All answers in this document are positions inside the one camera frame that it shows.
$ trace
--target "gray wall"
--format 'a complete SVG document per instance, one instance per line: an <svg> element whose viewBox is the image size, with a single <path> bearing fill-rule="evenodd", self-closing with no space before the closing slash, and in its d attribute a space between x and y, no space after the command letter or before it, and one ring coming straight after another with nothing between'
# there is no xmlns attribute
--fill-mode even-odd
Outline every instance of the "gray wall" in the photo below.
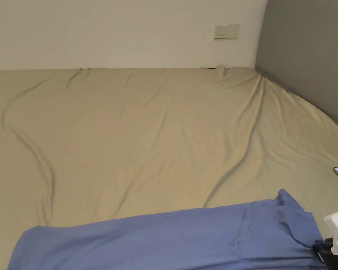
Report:
<svg viewBox="0 0 338 270"><path fill-rule="evenodd" d="M268 0L256 69L338 122L338 0Z"/></svg>

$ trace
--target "sheet wrinkle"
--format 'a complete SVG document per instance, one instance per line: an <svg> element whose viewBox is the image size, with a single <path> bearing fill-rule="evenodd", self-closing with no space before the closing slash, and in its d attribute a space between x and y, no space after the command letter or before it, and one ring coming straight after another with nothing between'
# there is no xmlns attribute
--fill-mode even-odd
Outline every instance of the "sheet wrinkle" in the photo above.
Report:
<svg viewBox="0 0 338 270"><path fill-rule="evenodd" d="M151 153L154 148L156 147L156 145L158 144L158 141L159 141L159 137L161 135L161 133L163 132L163 129L164 129L164 125L165 125L165 121L167 119L167 113L165 113L163 115L163 117L161 118L161 122L160 122L160 126L159 126L159 130L157 131L156 133L156 136L155 136L155 139L154 139L154 142L149 150L149 153Z"/></svg>
<svg viewBox="0 0 338 270"><path fill-rule="evenodd" d="M125 83L124 83L124 90L127 88L127 84L129 83L129 81L132 79L132 77L134 76L134 74L130 74ZM119 116L122 117L123 113L124 113L124 110L125 110L125 106L126 106L126 102L127 102L127 97L128 95L125 96L125 101L123 102L122 106L121 106L121 109L120 109L120 113L119 113Z"/></svg>
<svg viewBox="0 0 338 270"><path fill-rule="evenodd" d="M18 93L17 95L15 95L13 98L9 99L8 102L6 102L3 105L3 109L0 111L0 130L2 129L3 131L7 131L6 129L6 118L7 118L7 114L9 112L9 110L12 108L12 106L19 100L21 99L23 96L29 94L31 91L37 89L39 86L43 85L45 82L47 82L48 80L50 80L52 77L50 78L46 78L42 81L40 81L39 83L37 83L34 86L31 86L27 89L25 89L24 91Z"/></svg>
<svg viewBox="0 0 338 270"><path fill-rule="evenodd" d="M163 79L163 81L159 85L159 87L154 91L154 94L152 95L152 97L145 103L144 109L146 109L155 100L160 90L163 88L163 86L165 86L165 83L167 82L168 78L170 77L172 73L173 73L173 70L170 70L167 76Z"/></svg>
<svg viewBox="0 0 338 270"><path fill-rule="evenodd" d="M184 138L185 145L187 146L187 149L189 150L191 165L192 165L193 168L195 168L196 167L195 166L195 158L194 158L194 155L193 155L194 148L190 145L187 134L186 134L185 129L183 128L182 125L180 125L180 132L182 134L182 137Z"/></svg>
<svg viewBox="0 0 338 270"><path fill-rule="evenodd" d="M225 87L224 89L221 89L220 91L222 92L222 91L231 89L231 88L233 88L233 87L240 86L240 85L242 85L242 84L245 84L245 83L247 83L247 82L253 80L254 78L256 78L256 77L258 77L258 76L261 76L261 75L259 75L259 74L253 74L252 76L250 76L250 77L248 77L248 78L246 78L246 79L244 79L244 80L242 80L242 81L240 81L240 82L237 82L237 83L232 84L232 85L230 85L230 86L228 86L228 87Z"/></svg>
<svg viewBox="0 0 338 270"><path fill-rule="evenodd" d="M219 179L215 183L214 187L212 188L212 190L208 194L208 196L207 196L207 198L206 198L206 200L203 204L203 207L208 207L208 204L210 203L212 197L215 195L215 193L220 188L220 186L222 186L222 184L234 172L234 170L236 168L238 168L243 163L243 161L245 160L245 157L248 154L248 151L249 151L249 148L250 148L250 141L251 141L251 139L253 137L253 133L254 133L256 127L257 127L259 117L260 117L260 114L261 114L262 105L263 105L264 88L263 87L259 88L259 85L263 81L262 79L263 79L263 77L260 75L259 78L258 78L258 82L257 82L256 86L254 87L255 91L250 96L249 102L245 106L245 108L247 108L248 104L252 103L253 96L258 94L259 91L261 91L261 94L259 96L259 102L258 102L259 104L255 108L255 115L254 115L254 118L252 119L252 122L250 123L250 130L248 132L246 139L244 140L244 144L243 144L244 149L239 150L239 153L240 153L239 158L236 161L233 161L234 164L230 165L229 168L224 172L224 174L221 177L219 177Z"/></svg>
<svg viewBox="0 0 338 270"><path fill-rule="evenodd" d="M125 204L126 198L129 195L130 191L133 189L133 186L136 182L136 179L139 179L139 176L141 175L142 171L144 170L144 168L147 166L148 161L145 161L144 164L141 166L141 168L138 171L138 174L135 177L132 177L132 179L130 180L129 185L127 186L127 188L124 191L123 196L121 197L118 206L116 207L116 209L113 211L110 219L114 219L115 216L120 212L121 208L123 207L123 205Z"/></svg>
<svg viewBox="0 0 338 270"><path fill-rule="evenodd" d="M79 79L79 81L81 81L82 79L85 79L86 77L89 77L92 74L92 69L91 68L86 69L86 71L87 71L87 73L84 76L82 76Z"/></svg>
<svg viewBox="0 0 338 270"><path fill-rule="evenodd" d="M35 142L27 135L20 134L15 128L10 126L10 131L15 135L17 140L31 153L34 157L35 163L39 169L40 176L44 179L46 185L46 199L44 199L44 206L42 206L45 225L49 225L49 220L53 215L56 176L54 168L43 153L43 151L35 144Z"/></svg>
<svg viewBox="0 0 338 270"><path fill-rule="evenodd" d="M82 73L82 69L78 69L74 74L67 80L66 89L73 83L74 79Z"/></svg>

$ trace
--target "electrical outlet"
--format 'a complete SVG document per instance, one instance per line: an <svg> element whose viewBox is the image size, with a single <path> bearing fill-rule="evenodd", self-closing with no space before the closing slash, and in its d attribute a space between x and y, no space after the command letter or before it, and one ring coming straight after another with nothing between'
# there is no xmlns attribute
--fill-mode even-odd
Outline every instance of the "electrical outlet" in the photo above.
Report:
<svg viewBox="0 0 338 270"><path fill-rule="evenodd" d="M236 39L239 35L239 27L240 25L228 25L228 39Z"/></svg>
<svg viewBox="0 0 338 270"><path fill-rule="evenodd" d="M228 36L227 32L228 32L228 25L216 25L215 32L214 32L214 39L226 39Z"/></svg>
<svg viewBox="0 0 338 270"><path fill-rule="evenodd" d="M214 39L237 39L240 25L216 25Z"/></svg>

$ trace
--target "mattress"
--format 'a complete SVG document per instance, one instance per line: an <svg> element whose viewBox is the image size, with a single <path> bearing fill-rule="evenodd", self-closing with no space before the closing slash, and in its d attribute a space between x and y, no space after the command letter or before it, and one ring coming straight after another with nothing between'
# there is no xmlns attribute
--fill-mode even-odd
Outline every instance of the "mattress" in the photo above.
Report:
<svg viewBox="0 0 338 270"><path fill-rule="evenodd" d="M338 126L252 69L0 71L0 269L22 232L272 198L330 236Z"/></svg>

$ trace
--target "wall socket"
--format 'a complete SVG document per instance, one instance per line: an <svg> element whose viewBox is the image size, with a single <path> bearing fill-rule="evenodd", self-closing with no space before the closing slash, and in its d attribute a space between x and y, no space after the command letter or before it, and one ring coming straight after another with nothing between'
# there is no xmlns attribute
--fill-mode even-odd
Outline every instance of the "wall socket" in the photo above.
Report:
<svg viewBox="0 0 338 270"><path fill-rule="evenodd" d="M214 40L218 39L237 39L240 25L216 25Z"/></svg>

